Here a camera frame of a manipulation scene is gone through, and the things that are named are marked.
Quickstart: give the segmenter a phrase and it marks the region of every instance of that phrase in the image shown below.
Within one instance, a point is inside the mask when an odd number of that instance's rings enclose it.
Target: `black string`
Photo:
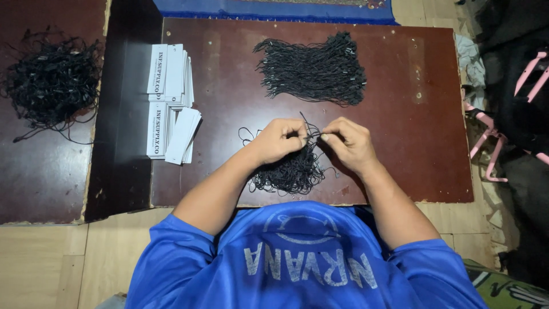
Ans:
[[[7,68],[0,81],[0,95],[12,99],[17,117],[26,119],[31,129],[13,142],[53,130],[71,142],[93,144],[73,141],[70,128],[74,122],[89,122],[97,114],[99,41],[87,46],[80,37],[67,37],[48,27],[34,34],[27,30],[20,49],[7,46],[18,53],[19,61]],[[79,121],[75,119],[78,111],[93,111],[93,115]]]
[[[277,162],[262,165],[254,171],[254,176],[249,186],[250,192],[254,192],[255,190],[267,192],[284,191],[289,194],[306,195],[311,192],[315,185],[326,178],[324,176],[325,170],[322,170],[318,164],[319,156],[313,152],[321,132],[317,126],[307,122],[301,112],[300,114],[307,125],[307,144],[301,150],[289,153]],[[251,138],[243,138],[240,134],[241,130],[246,130]],[[240,128],[238,130],[238,137],[245,146],[255,136],[247,128]]]
[[[267,87],[268,97],[285,92],[304,101],[328,101],[342,107],[364,99],[366,75],[348,32],[307,46],[268,38],[255,46],[254,53],[263,50],[266,57],[256,70],[265,75],[261,84]]]

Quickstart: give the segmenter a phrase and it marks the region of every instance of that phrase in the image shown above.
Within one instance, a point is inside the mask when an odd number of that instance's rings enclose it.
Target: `circular logo on shirt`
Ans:
[[[301,245],[314,245],[328,241],[338,234],[334,220],[326,213],[308,209],[305,214],[293,208],[273,213],[265,222],[263,232],[274,231],[280,238]]]

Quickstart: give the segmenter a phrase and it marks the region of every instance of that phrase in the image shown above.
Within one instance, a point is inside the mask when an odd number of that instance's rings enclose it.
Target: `stack of white tags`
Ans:
[[[202,114],[194,102],[191,58],[183,44],[153,45],[150,62],[147,156],[174,164],[190,163]]]

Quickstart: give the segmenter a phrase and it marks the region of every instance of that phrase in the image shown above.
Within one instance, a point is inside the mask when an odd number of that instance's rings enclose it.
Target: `white cloth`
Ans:
[[[471,99],[471,105],[484,109],[484,89],[486,84],[484,76],[486,69],[479,55],[479,47],[469,38],[456,34],[457,54],[460,68],[466,67],[467,83],[474,87],[475,96]]]

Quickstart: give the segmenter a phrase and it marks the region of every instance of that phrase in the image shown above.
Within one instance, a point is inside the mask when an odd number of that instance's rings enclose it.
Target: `blue rug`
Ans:
[[[391,0],[368,5],[242,0],[154,0],[164,17],[398,25]]]

